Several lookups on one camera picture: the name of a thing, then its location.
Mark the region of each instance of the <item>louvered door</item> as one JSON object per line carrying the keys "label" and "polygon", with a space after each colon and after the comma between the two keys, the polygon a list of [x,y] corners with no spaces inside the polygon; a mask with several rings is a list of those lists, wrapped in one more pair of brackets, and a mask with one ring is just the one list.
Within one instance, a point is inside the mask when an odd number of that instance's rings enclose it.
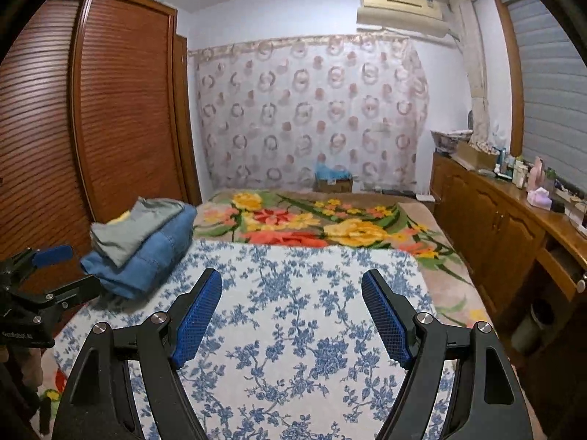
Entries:
{"label": "louvered door", "polygon": [[[90,250],[72,148],[69,55],[81,0],[49,0],[0,65],[0,259],[28,246]],[[81,276],[77,260],[33,275],[31,291]]]}
{"label": "louvered door", "polygon": [[186,199],[173,110],[173,33],[168,13],[91,1],[74,58],[80,87],[74,127],[97,221],[117,217],[137,197]]}

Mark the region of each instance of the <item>yellow cloth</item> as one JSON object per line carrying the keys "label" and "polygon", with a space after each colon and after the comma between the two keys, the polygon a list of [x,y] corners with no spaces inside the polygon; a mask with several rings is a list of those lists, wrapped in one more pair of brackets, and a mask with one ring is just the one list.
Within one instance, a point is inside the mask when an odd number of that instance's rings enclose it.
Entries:
{"label": "yellow cloth", "polygon": [[113,218],[112,220],[110,220],[107,224],[115,224],[115,223],[118,223],[119,221],[126,220],[129,215],[130,215],[130,210],[127,210],[122,215],[120,215],[118,218]]}

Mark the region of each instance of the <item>bed sheet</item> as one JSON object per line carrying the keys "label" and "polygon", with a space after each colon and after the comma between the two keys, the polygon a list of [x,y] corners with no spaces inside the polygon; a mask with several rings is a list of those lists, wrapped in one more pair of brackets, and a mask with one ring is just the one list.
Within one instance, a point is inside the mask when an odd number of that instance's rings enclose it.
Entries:
{"label": "bed sheet", "polygon": [[380,194],[222,191],[198,207],[194,237],[266,245],[400,249],[415,256],[446,324],[491,323],[462,259],[421,203]]}
{"label": "bed sheet", "polygon": [[[362,274],[382,273],[417,310],[437,314],[416,259],[398,250],[323,249],[195,240],[146,304],[101,298],[56,339],[66,375],[99,321],[140,323],[189,291],[206,267],[223,278],[219,305],[196,358],[179,371],[210,439],[374,438],[405,372],[390,361],[360,295]],[[438,438],[454,378],[445,363],[426,439]],[[139,363],[131,383],[143,431],[158,438]]]}

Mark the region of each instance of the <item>white fabric with blue flowers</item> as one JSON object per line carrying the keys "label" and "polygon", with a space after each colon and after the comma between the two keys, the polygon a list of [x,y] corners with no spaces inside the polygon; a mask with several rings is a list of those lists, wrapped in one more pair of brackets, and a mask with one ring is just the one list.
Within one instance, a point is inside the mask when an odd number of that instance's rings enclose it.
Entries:
{"label": "white fabric with blue flowers", "polygon": [[[435,314],[416,260],[395,250],[243,245],[195,240],[143,304],[101,298],[56,339],[67,374],[99,321],[115,329],[167,310],[202,271],[222,275],[222,297],[196,358],[178,374],[210,439],[364,440],[387,417],[405,371],[390,361],[360,294],[366,270],[418,311]],[[159,438],[140,377],[131,382],[145,437]],[[454,369],[445,363],[426,440],[440,436]]]}

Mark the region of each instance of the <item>gray roller blind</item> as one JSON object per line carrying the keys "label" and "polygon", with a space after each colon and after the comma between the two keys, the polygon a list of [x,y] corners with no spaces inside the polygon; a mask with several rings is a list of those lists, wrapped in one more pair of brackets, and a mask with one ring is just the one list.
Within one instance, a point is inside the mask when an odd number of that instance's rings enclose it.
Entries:
{"label": "gray roller blind", "polygon": [[587,190],[587,68],[540,0],[502,0],[518,41],[524,82],[522,155]]}

